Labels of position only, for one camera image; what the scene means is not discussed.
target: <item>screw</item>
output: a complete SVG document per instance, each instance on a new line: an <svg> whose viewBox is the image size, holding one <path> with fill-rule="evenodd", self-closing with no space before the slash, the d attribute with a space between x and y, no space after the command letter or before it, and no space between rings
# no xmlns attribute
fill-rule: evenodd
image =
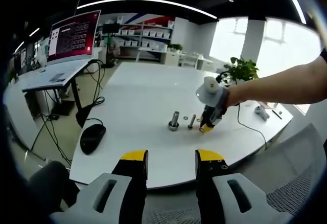
<svg viewBox="0 0 327 224"><path fill-rule="evenodd" d="M192 116L192 119L191 119L190 124L188 125L188 128L189 128L189 129L192 129L192 128L193 128L193 123L194 123L195 118L196 118L196 115L194 114L194 115Z"/></svg>
<svg viewBox="0 0 327 224"><path fill-rule="evenodd" d="M174 114L173 114L173 118L172 118L172 120L171 120L171 121L169 122L169 124L168 124L168 128L169 128L171 131L176 131L176 130L177 130L177 128L178 128L178 126L179 126L179 124L178 124L178 122L177 122L178 117L179 117L179 112L178 112L178 111L174 112Z"/></svg>

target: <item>red screen display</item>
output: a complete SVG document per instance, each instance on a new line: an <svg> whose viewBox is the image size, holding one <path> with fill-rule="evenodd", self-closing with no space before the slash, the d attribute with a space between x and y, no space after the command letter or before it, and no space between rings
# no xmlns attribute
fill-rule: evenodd
<svg viewBox="0 0 327 224"><path fill-rule="evenodd" d="M92 54L100 11L76 15L52 25L48 61Z"/></svg>

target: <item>mesh chair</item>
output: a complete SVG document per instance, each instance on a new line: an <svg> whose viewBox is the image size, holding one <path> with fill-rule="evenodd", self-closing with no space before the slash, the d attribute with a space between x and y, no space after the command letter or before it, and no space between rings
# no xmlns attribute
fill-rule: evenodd
<svg viewBox="0 0 327 224"><path fill-rule="evenodd" d="M266 193L272 208L295 215L322 177L325 165L322 139L310 124L256 155L241 173Z"/></svg>

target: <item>human hand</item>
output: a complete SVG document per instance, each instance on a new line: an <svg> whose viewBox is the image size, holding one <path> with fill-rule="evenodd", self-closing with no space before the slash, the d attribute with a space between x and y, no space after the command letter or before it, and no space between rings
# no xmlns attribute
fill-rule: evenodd
<svg viewBox="0 0 327 224"><path fill-rule="evenodd" d="M229 108L230 106L245 101L242 99L242 92L241 92L240 85L232 85L227 89L229 91L229 95L226 102L226 108Z"/></svg>

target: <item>black computer mouse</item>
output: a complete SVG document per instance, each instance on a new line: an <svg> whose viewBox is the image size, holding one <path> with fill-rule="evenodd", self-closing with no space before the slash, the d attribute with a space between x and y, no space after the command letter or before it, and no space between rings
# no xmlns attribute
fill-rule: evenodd
<svg viewBox="0 0 327 224"><path fill-rule="evenodd" d="M81 149L86 154L89 155L98 147L104 133L106 132L106 127L101 124L94 124L83 131L81 136Z"/></svg>

